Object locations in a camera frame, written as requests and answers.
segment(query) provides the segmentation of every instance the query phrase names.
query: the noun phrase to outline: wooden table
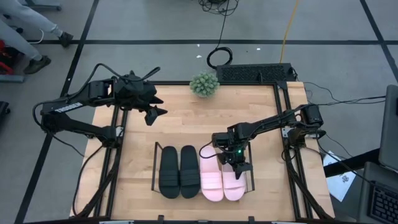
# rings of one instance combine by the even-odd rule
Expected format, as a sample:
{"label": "wooden table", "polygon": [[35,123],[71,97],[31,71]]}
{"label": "wooden table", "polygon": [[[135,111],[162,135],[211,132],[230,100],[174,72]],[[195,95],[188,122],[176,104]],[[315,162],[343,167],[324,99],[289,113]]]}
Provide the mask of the wooden table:
{"label": "wooden table", "polygon": [[[288,87],[292,108],[307,103],[303,83],[288,83]],[[152,126],[146,126],[144,113],[129,113],[112,219],[156,220],[158,215],[164,215],[166,220],[243,221],[248,220],[248,216],[254,216],[256,221],[294,220],[288,175],[280,157],[283,147],[279,129],[258,135],[251,141],[256,190],[238,202],[225,198],[221,202],[211,202],[202,194],[192,199],[181,195],[167,199],[150,188],[156,141],[163,147],[174,146],[178,151],[185,145],[195,146],[198,151],[211,140],[211,133],[225,132],[228,126],[239,122],[273,116],[277,110],[271,86],[220,86],[216,95],[209,99],[194,96],[189,86],[160,85],[156,88],[157,96],[165,102],[160,107],[169,112],[158,117]],[[281,91],[280,97],[285,110]],[[109,125],[112,114],[112,107],[97,108],[93,124]],[[85,157],[99,146],[98,140],[89,140]],[[318,149],[311,139],[307,140],[307,146]],[[78,211],[98,188],[104,152],[103,149],[92,158],[83,172],[76,200]],[[325,211],[334,216],[319,154],[308,149],[302,149],[301,153],[309,191]],[[297,192],[304,217],[302,194],[298,188]],[[104,202],[107,198],[108,193],[105,193]]]}

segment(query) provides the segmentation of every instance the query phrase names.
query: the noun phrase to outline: black slide sandal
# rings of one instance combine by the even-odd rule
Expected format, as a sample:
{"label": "black slide sandal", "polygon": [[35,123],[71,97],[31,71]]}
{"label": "black slide sandal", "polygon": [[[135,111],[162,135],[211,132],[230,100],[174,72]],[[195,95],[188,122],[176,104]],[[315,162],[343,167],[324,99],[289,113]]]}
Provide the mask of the black slide sandal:
{"label": "black slide sandal", "polygon": [[184,146],[181,149],[181,195],[184,198],[193,198],[200,190],[200,172],[197,152],[193,146]]}
{"label": "black slide sandal", "polygon": [[159,170],[159,190],[164,197],[176,198],[180,194],[178,155],[173,146],[162,150]]}

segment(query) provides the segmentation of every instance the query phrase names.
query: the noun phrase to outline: robotic arm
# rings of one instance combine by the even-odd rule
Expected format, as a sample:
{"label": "robotic arm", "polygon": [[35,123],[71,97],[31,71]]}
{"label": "robotic arm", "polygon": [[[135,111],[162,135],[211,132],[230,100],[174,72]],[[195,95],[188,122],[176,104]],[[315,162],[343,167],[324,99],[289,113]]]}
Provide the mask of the robotic arm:
{"label": "robotic arm", "polygon": [[[160,70],[153,69],[145,77],[149,77]],[[128,75],[112,77],[86,83],[76,93],[44,103],[40,114],[41,127],[52,134],[60,131],[71,131],[84,134],[88,137],[97,137],[105,147],[117,147],[117,129],[111,126],[97,127],[69,118],[66,112],[83,106],[119,106],[122,110],[145,111],[147,125],[152,125],[156,117],[166,114],[167,111],[150,104],[161,104],[163,101],[156,97],[156,89],[149,81]]]}
{"label": "robotic arm", "polygon": [[323,120],[317,105],[301,105],[294,110],[286,110],[282,115],[272,116],[255,123],[238,123],[227,128],[226,133],[213,133],[211,141],[213,147],[220,148],[223,152],[218,154],[218,160],[222,164],[230,164],[235,171],[235,178],[239,179],[242,172],[252,170],[252,164],[246,162],[244,150],[248,142],[258,134],[272,131],[277,128],[286,128],[284,143],[294,148],[305,146],[304,137],[307,134],[325,132],[317,131],[323,125]]}

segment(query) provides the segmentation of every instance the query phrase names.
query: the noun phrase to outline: person's leg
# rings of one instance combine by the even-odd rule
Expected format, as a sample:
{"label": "person's leg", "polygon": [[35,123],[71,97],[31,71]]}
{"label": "person's leg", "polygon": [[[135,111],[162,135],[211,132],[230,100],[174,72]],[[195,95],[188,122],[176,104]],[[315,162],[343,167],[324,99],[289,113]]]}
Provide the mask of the person's leg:
{"label": "person's leg", "polygon": [[23,6],[18,0],[0,0],[0,9],[6,14],[18,17],[20,20],[38,27],[44,32],[56,35],[64,47],[68,47],[73,36],[61,29],[40,13],[33,9]]}
{"label": "person's leg", "polygon": [[26,74],[36,73],[51,62],[47,56],[42,56],[36,48],[31,46],[30,43],[2,20],[0,20],[0,40],[3,40],[6,45],[14,47],[31,59],[29,66],[24,70]]}

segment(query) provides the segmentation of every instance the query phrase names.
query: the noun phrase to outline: succulent plant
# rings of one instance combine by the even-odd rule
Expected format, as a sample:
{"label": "succulent plant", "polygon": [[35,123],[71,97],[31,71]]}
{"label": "succulent plant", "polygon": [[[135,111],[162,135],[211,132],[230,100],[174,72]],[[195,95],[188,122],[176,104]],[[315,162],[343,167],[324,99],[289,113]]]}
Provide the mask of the succulent plant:
{"label": "succulent plant", "polygon": [[196,96],[206,98],[214,95],[220,83],[215,74],[202,72],[195,75],[189,85]]}

